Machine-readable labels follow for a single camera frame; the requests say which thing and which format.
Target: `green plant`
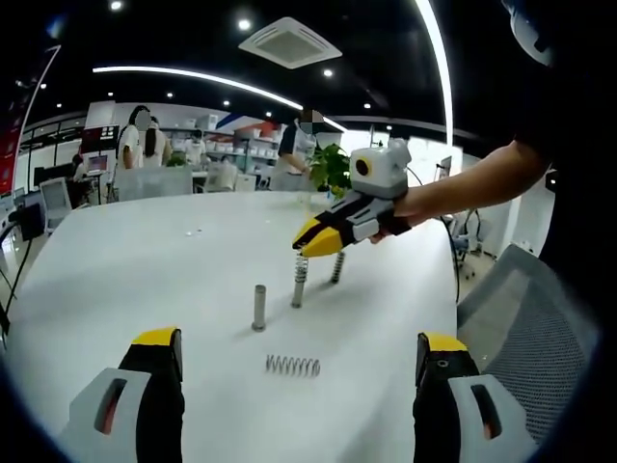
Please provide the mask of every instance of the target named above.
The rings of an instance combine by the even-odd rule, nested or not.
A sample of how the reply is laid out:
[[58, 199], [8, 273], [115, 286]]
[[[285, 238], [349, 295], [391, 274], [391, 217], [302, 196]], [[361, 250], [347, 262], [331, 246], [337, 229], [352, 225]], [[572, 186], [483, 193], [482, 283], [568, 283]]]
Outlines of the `green plant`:
[[167, 167], [176, 167], [176, 166], [186, 166], [186, 161], [182, 159], [180, 156], [172, 156], [170, 160], [167, 161]]
[[317, 189], [327, 188], [336, 198], [342, 198], [351, 188], [349, 157], [334, 143], [316, 150], [310, 160], [310, 178]]

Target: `black ceiling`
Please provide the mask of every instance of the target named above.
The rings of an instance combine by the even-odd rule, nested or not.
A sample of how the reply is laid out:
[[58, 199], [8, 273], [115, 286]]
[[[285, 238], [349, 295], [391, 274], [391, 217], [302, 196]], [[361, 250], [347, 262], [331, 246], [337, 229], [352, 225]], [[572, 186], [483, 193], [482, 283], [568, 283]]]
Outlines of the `black ceiling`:
[[[455, 128], [487, 140], [511, 136], [513, 102], [535, 65], [516, 44], [497, 0], [433, 0], [452, 82]], [[40, 44], [42, 24], [64, 14], [62, 50], [35, 102], [30, 122], [82, 110], [114, 92], [117, 101], [171, 102], [225, 109], [256, 117], [265, 111], [287, 122], [294, 111], [260, 96], [188, 78], [92, 74], [96, 66], [186, 68], [229, 77], [312, 106], [329, 116], [381, 116], [443, 124], [437, 63], [414, 0], [173, 2], [124, 0], [112, 13], [107, 0], [33, 8], [22, 31], [25, 45]], [[291, 16], [342, 51], [329, 62], [289, 70], [238, 49], [252, 31]], [[22, 52], [20, 59], [27, 59]], [[335, 76], [327, 79], [324, 68]], [[56, 103], [62, 102], [61, 110]], [[370, 110], [363, 109], [369, 102]], [[422, 135], [444, 140], [440, 132]], [[461, 144], [458, 138], [455, 143]]]

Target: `hand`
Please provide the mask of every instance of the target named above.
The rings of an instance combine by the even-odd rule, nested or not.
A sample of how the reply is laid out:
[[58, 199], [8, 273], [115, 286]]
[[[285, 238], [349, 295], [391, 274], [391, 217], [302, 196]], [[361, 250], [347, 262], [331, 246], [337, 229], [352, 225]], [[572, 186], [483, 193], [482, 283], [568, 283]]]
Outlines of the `hand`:
[[[421, 188], [410, 188], [403, 198], [394, 203], [394, 217], [404, 217], [407, 219], [410, 227], [415, 227], [425, 220], [431, 218], [430, 214], [426, 214], [424, 195], [420, 193]], [[379, 230], [379, 233], [371, 236], [370, 242], [373, 244], [379, 243], [386, 236], [390, 235], [387, 230]]]

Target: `metal cylinder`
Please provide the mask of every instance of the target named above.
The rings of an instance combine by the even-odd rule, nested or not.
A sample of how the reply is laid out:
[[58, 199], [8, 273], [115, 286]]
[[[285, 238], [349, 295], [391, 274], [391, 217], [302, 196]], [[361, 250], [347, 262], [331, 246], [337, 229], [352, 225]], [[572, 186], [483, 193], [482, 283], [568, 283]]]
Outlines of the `metal cylinder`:
[[255, 314], [253, 329], [261, 332], [266, 329], [266, 286], [255, 286]]
[[341, 251], [336, 255], [335, 270], [332, 272], [332, 278], [330, 279], [332, 283], [338, 283], [340, 280], [340, 272], [343, 269], [343, 262], [345, 262], [345, 253]]
[[299, 254], [296, 259], [296, 285], [293, 288], [293, 299], [291, 307], [300, 309], [302, 307], [302, 295], [305, 292], [305, 282], [309, 272], [309, 260]]

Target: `ceiling air conditioner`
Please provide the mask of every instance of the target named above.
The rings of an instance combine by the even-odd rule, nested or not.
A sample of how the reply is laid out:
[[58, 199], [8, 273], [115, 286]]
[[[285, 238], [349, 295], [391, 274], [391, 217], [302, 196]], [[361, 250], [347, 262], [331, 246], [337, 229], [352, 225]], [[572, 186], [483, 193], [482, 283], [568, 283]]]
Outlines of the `ceiling air conditioner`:
[[342, 55], [331, 43], [292, 17], [279, 19], [255, 32], [239, 48], [288, 69]]

